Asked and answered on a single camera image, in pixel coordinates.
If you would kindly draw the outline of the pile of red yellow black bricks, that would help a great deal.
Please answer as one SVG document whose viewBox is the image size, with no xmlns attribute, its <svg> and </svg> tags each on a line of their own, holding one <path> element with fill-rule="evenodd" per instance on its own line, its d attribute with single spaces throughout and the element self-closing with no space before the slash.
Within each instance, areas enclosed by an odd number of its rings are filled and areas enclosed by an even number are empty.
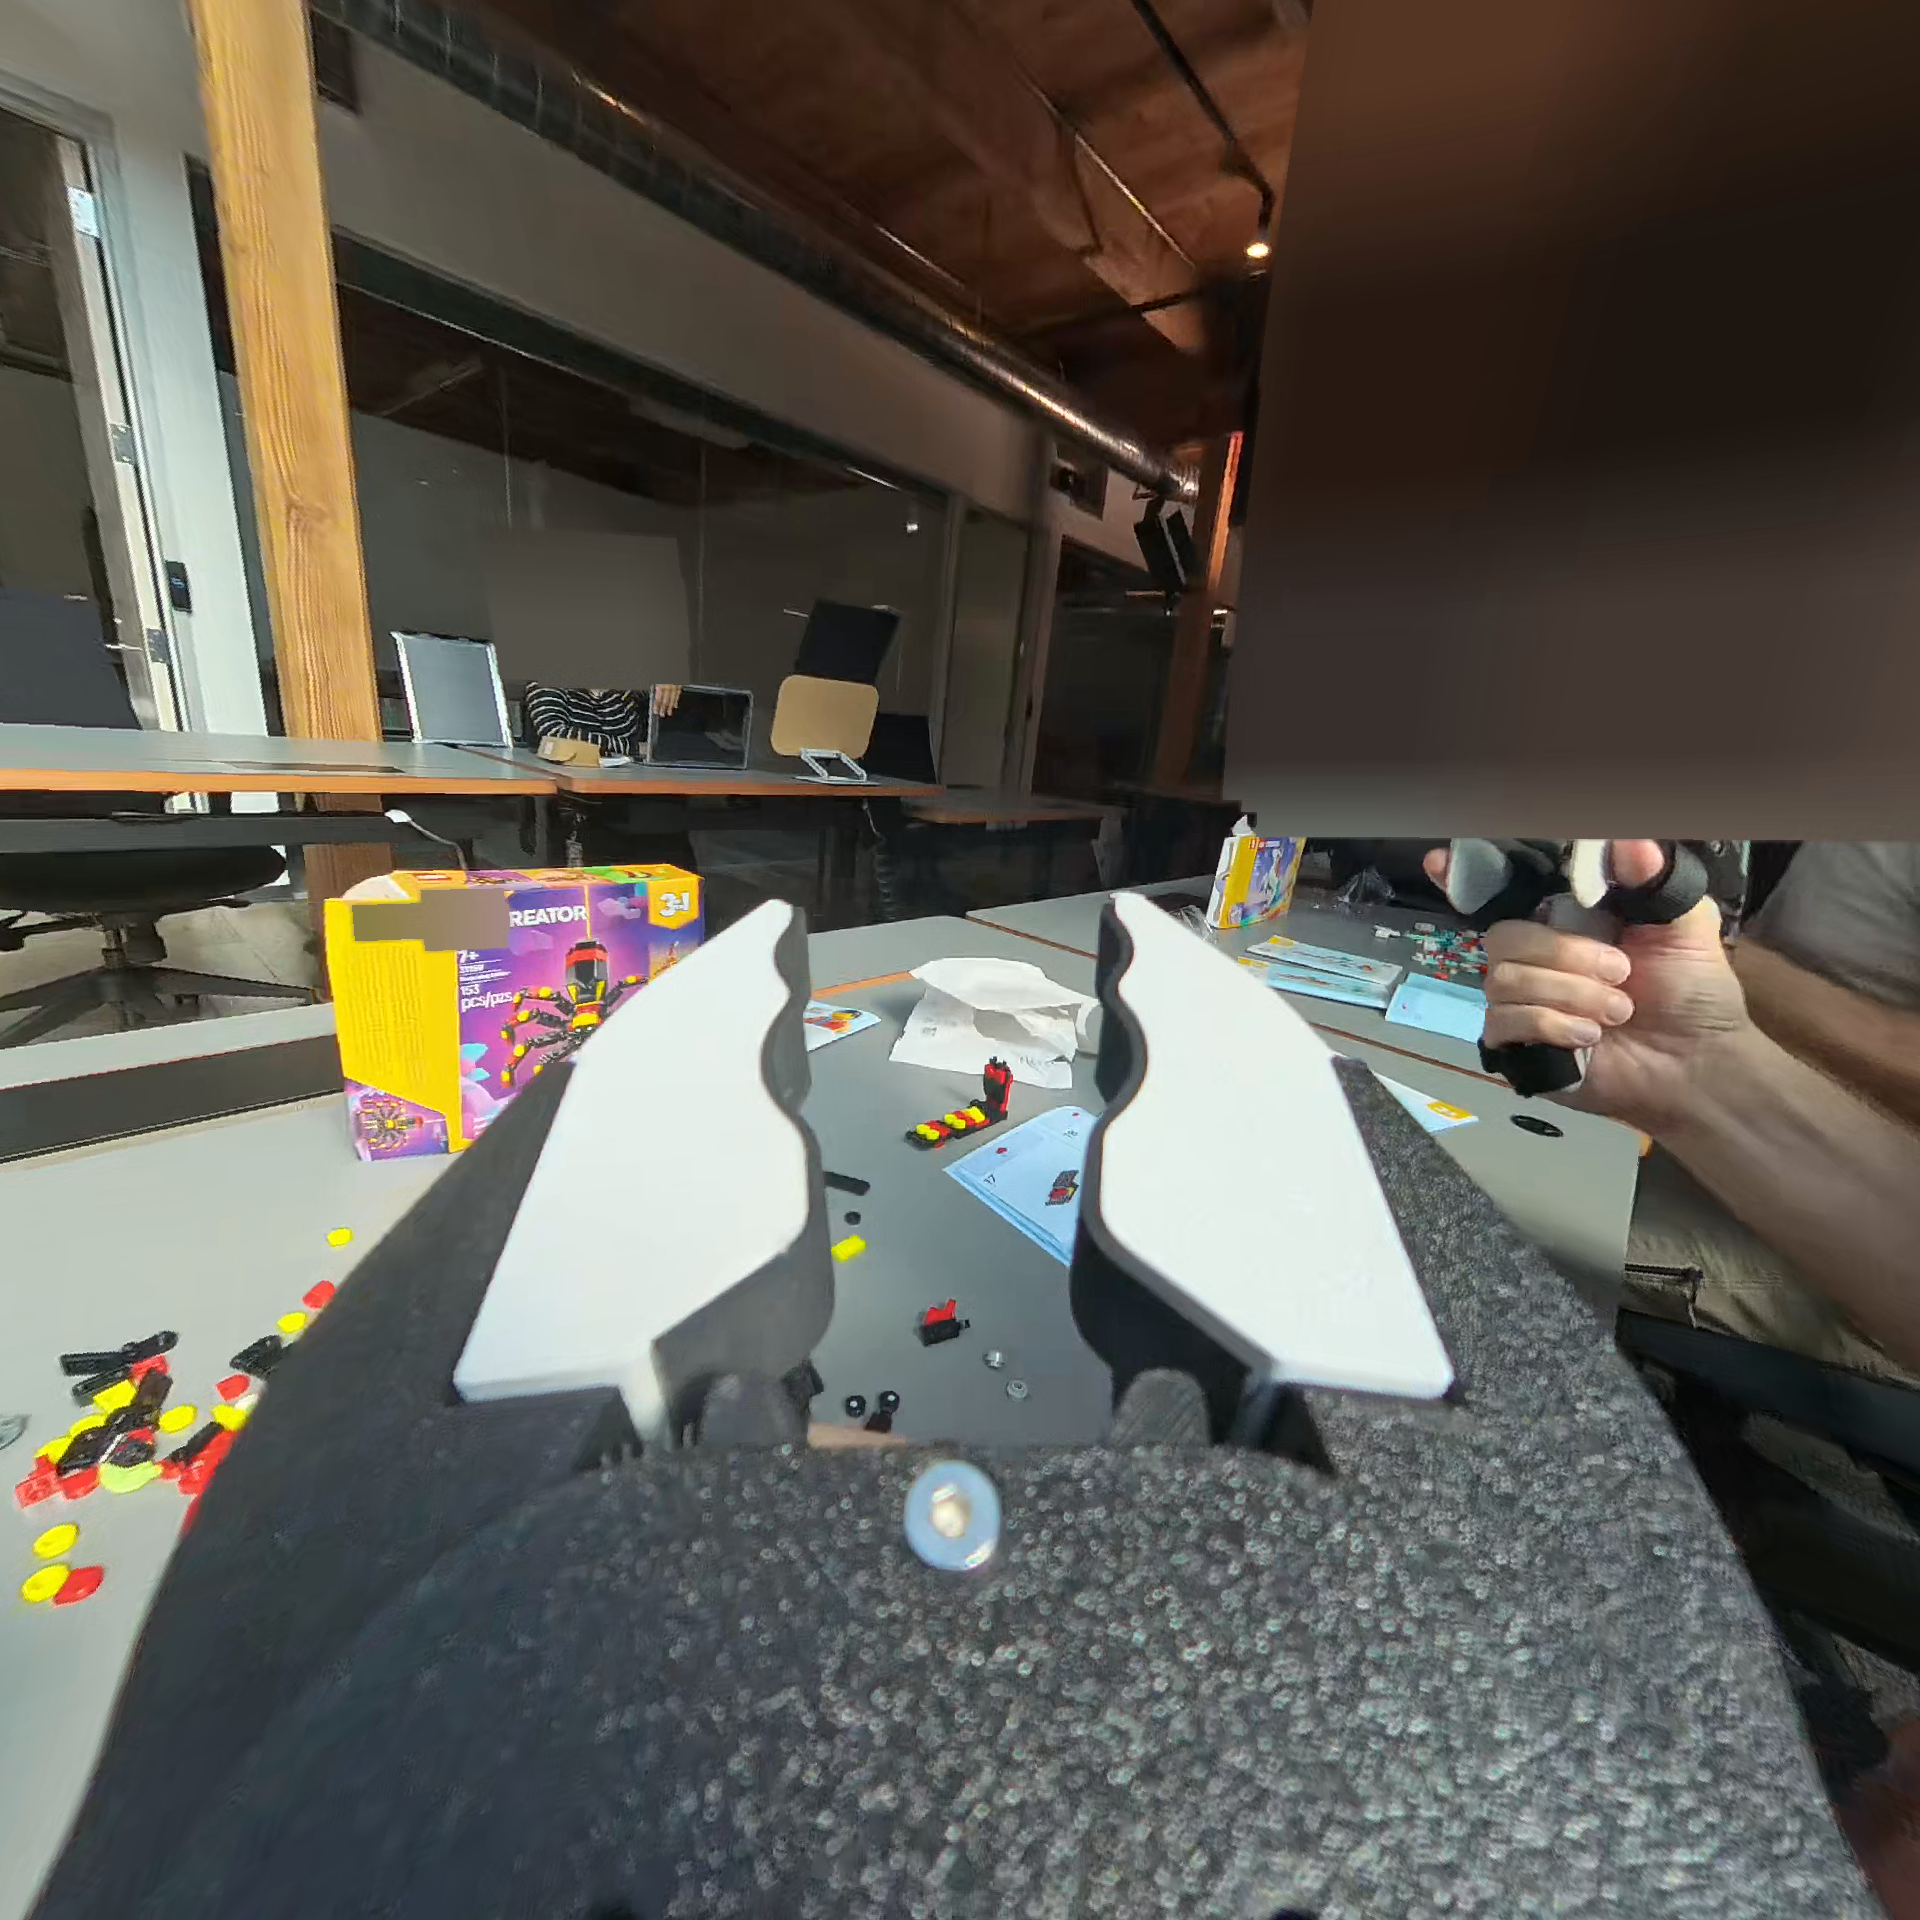
<svg viewBox="0 0 1920 1920">
<path fill-rule="evenodd" d="M 33 1525 L 16 1598 L 26 1606 L 70 1606 L 95 1598 L 106 1566 L 83 1555 L 76 1510 L 95 1499 L 132 1499 L 174 1489 L 192 1520 L 207 1487 L 252 1421 L 265 1390 L 340 1291 L 340 1276 L 312 1283 L 192 1399 L 177 1355 L 182 1334 L 160 1327 L 106 1351 L 59 1357 L 79 1406 L 66 1429 L 39 1440 L 12 1484 L 12 1507 Z"/>
</svg>

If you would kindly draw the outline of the wooden post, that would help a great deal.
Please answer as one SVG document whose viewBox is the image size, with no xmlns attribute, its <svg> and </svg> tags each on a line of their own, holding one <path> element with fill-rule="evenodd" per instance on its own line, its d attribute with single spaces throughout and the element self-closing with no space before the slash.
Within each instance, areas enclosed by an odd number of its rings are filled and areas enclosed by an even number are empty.
<svg viewBox="0 0 1920 1920">
<path fill-rule="evenodd" d="M 279 717 L 383 741 L 316 81 L 300 3 L 186 7 L 209 132 Z"/>
<path fill-rule="evenodd" d="M 1204 719 L 1217 592 L 1227 563 L 1242 446 L 1244 435 L 1231 432 L 1207 446 L 1202 461 L 1192 535 L 1195 568 L 1176 615 L 1156 748 L 1156 780 L 1170 785 L 1187 783 Z"/>
</svg>

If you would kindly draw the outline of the black office chair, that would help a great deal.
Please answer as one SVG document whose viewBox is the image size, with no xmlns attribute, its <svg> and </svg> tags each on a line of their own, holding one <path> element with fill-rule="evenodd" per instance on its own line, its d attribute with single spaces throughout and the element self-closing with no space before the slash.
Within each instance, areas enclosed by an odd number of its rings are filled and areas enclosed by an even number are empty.
<svg viewBox="0 0 1920 1920">
<path fill-rule="evenodd" d="M 140 729 L 95 601 L 3 589 L 3 719 Z M 3 853 L 4 953 L 51 932 L 104 937 L 97 967 L 3 997 L 3 1045 L 48 1040 L 97 1012 L 131 1030 L 192 1017 L 207 999 L 313 1000 L 305 988 L 174 967 L 160 937 L 160 920 L 242 905 L 283 876 L 283 857 L 268 845 L 174 845 L 146 828 L 112 848 Z"/>
</svg>

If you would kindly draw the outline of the red yellow black brick assembly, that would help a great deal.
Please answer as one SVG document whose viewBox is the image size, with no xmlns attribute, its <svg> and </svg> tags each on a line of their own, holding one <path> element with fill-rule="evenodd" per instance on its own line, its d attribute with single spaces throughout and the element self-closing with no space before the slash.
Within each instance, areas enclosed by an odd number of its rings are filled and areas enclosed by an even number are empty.
<svg viewBox="0 0 1920 1920">
<path fill-rule="evenodd" d="M 990 1057 L 980 1069 L 980 1087 L 972 1102 L 918 1119 L 906 1128 L 904 1139 L 918 1150 L 936 1150 L 955 1139 L 985 1134 L 1007 1121 L 1012 1083 L 1011 1064 L 1002 1057 Z"/>
</svg>

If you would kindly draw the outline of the purple and yellow toy box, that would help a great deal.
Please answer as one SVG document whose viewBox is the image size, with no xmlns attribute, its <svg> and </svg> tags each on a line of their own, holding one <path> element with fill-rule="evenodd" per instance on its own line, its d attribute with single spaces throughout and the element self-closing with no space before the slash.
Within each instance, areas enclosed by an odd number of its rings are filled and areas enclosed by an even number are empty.
<svg viewBox="0 0 1920 1920">
<path fill-rule="evenodd" d="M 330 897 L 355 1156 L 464 1152 L 702 941 L 705 880 L 671 863 L 394 871 Z"/>
</svg>

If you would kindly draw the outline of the another person's forearm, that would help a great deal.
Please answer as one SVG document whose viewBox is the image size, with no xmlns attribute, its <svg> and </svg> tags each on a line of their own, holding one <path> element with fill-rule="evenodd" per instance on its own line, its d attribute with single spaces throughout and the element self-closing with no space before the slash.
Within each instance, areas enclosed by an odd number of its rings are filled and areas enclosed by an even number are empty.
<svg viewBox="0 0 1920 1920">
<path fill-rule="evenodd" d="M 1644 1121 L 1886 1355 L 1919 1363 L 1919 1140 L 1746 1023 Z"/>
</svg>

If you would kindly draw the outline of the open blue instruction sheet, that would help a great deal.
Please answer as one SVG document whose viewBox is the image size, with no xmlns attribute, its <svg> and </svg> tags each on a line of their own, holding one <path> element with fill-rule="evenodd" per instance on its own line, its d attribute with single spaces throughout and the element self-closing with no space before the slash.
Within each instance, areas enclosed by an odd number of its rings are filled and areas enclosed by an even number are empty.
<svg viewBox="0 0 1920 1920">
<path fill-rule="evenodd" d="M 948 1177 L 1043 1252 L 1071 1263 L 1095 1124 L 1086 1109 L 1050 1109 L 995 1132 Z"/>
</svg>

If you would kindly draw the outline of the white paper bag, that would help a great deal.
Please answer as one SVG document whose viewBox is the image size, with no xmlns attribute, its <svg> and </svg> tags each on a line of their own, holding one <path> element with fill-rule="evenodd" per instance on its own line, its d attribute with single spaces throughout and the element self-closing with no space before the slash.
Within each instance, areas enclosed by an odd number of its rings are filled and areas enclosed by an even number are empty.
<svg viewBox="0 0 1920 1920">
<path fill-rule="evenodd" d="M 891 1046 L 891 1064 L 979 1078 L 990 1060 L 1002 1060 L 1023 1087 L 1071 1091 L 1073 1063 L 1095 1046 L 1099 1000 L 1036 964 L 940 958 L 911 975 L 921 997 Z"/>
</svg>

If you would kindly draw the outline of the white framed glass door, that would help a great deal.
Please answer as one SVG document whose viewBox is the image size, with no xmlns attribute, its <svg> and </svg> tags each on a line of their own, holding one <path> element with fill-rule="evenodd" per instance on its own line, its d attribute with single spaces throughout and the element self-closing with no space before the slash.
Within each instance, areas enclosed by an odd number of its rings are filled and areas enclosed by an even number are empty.
<svg viewBox="0 0 1920 1920">
<path fill-rule="evenodd" d="M 3 110 L 4 717 L 178 732 L 186 696 L 106 179 Z"/>
</svg>

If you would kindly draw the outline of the white and yellow toy box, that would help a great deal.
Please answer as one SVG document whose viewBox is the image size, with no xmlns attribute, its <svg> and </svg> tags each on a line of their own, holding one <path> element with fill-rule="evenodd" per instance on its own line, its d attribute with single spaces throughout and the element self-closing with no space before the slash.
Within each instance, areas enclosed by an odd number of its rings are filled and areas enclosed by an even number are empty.
<svg viewBox="0 0 1920 1920">
<path fill-rule="evenodd" d="M 1220 843 L 1204 910 L 1209 931 L 1236 931 L 1289 910 L 1305 841 L 1267 833 L 1244 813 Z"/>
</svg>

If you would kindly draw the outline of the silver monitor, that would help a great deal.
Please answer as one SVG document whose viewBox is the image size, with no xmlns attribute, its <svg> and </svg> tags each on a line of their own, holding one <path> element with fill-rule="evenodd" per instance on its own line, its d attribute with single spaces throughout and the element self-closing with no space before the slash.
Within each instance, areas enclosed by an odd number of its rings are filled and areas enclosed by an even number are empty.
<svg viewBox="0 0 1920 1920">
<path fill-rule="evenodd" d="M 435 631 L 394 631 L 401 696 L 416 744 L 508 749 L 513 717 L 496 647 Z"/>
</svg>

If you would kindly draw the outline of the grey desk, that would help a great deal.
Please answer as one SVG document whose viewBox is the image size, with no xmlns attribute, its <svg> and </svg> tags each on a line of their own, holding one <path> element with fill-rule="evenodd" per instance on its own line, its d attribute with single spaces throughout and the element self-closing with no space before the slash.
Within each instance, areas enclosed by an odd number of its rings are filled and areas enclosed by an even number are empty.
<svg viewBox="0 0 1920 1920">
<path fill-rule="evenodd" d="M 1033 903 L 990 905 L 967 916 L 987 928 L 1016 932 L 1028 941 L 1059 945 L 1073 953 L 1097 953 L 1097 925 L 1108 901 L 1107 892 L 1060 895 Z M 1287 915 L 1251 928 L 1231 928 L 1215 934 L 1215 943 L 1231 953 L 1247 953 L 1267 937 L 1289 937 L 1305 943 L 1340 949 L 1348 953 L 1375 953 L 1407 974 L 1442 975 L 1424 959 L 1422 925 L 1455 932 L 1458 916 L 1438 903 L 1391 903 L 1360 901 L 1342 903 L 1330 888 L 1296 884 Z M 1396 1052 L 1458 1071 L 1478 1071 L 1478 1045 L 1456 1036 L 1435 1036 L 1422 1025 L 1391 1022 L 1382 1011 L 1344 1000 L 1283 993 L 1322 1036 L 1337 1049 Z"/>
<path fill-rule="evenodd" d="M 812 989 L 873 1011 L 875 1028 L 812 1060 L 808 1121 L 831 1169 L 872 1181 L 832 1201 L 832 1237 L 868 1249 L 840 1269 L 818 1351 L 818 1411 L 904 1392 L 902 1433 L 967 1443 L 1079 1443 L 1097 1433 L 1108 1388 L 1073 1327 L 1065 1269 L 962 1191 L 946 1156 L 902 1140 L 912 1118 L 958 1091 L 889 1063 L 912 1012 L 912 968 L 943 956 L 1023 958 L 1094 988 L 1094 956 L 972 918 L 912 918 L 809 940 Z M 57 1857 L 106 1739 L 112 1701 L 184 1523 L 174 1489 L 95 1499 L 76 1510 L 100 1590 L 70 1606 L 16 1598 L 33 1525 L 12 1484 L 41 1438 L 66 1429 L 65 1351 L 100 1351 L 160 1327 L 182 1334 L 192 1399 L 323 1276 L 347 1283 L 394 1223 L 456 1169 L 454 1159 L 359 1161 L 336 1095 L 209 1118 L 4 1166 L 4 1413 L 30 1420 L 4 1451 L 4 1915 L 27 1915 Z M 926 1307 L 955 1299 L 970 1332 L 924 1348 Z M 980 1355 L 1007 1352 L 993 1371 Z M 1023 1377 L 1027 1401 L 1004 1385 Z"/>
</svg>

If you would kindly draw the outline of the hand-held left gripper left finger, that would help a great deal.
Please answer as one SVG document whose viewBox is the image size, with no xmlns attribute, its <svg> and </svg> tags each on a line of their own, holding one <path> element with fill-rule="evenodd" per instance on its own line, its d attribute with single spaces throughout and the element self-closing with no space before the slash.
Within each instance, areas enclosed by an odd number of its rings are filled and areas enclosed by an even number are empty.
<svg viewBox="0 0 1920 1920">
<path fill-rule="evenodd" d="M 638 989 L 561 1095 L 450 1382 L 464 1403 L 611 1390 L 675 1443 L 723 1375 L 785 1382 L 835 1307 L 806 1104 L 809 937 L 768 901 Z"/>
</svg>

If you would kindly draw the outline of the metal ventilation duct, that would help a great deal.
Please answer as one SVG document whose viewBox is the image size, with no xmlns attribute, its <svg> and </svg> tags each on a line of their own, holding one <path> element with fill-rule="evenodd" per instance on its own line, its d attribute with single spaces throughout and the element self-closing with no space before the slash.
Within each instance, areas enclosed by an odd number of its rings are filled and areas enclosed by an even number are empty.
<svg viewBox="0 0 1920 1920">
<path fill-rule="evenodd" d="M 1059 375 L 873 264 L 682 131 L 598 87 L 575 63 L 508 51 L 494 55 L 494 79 L 503 88 L 498 110 L 521 110 L 521 124 L 551 147 L 809 297 L 1016 404 L 1145 493 L 1195 500 L 1193 473 L 1169 449 L 1099 414 Z"/>
</svg>

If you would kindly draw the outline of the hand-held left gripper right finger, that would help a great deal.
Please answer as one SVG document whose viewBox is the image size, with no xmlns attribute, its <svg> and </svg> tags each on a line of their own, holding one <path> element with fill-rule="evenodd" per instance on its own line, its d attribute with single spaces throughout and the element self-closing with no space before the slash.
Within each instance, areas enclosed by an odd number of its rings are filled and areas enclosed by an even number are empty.
<svg viewBox="0 0 1920 1920">
<path fill-rule="evenodd" d="M 1170 1385 L 1204 1440 L 1262 1445 L 1312 1390 L 1444 1403 L 1456 1366 L 1328 1045 L 1140 893 L 1105 905 L 1095 983 L 1071 1307 L 1114 1408 Z"/>
</svg>

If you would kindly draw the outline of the long office desk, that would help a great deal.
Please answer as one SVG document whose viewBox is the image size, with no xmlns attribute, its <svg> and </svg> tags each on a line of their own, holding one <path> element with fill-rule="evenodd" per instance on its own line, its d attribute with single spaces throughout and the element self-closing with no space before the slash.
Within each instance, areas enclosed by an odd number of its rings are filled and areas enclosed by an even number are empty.
<svg viewBox="0 0 1920 1920">
<path fill-rule="evenodd" d="M 231 736 L 115 727 L 3 727 L 8 792 L 244 796 L 318 800 L 548 798 L 559 772 L 540 758 L 420 742 Z"/>
<path fill-rule="evenodd" d="M 472 749 L 480 758 L 508 764 L 518 772 L 547 776 L 578 800 L 938 800 L 940 783 L 889 776 L 818 780 L 782 767 L 715 769 L 711 766 L 575 766 L 524 749 Z"/>
</svg>

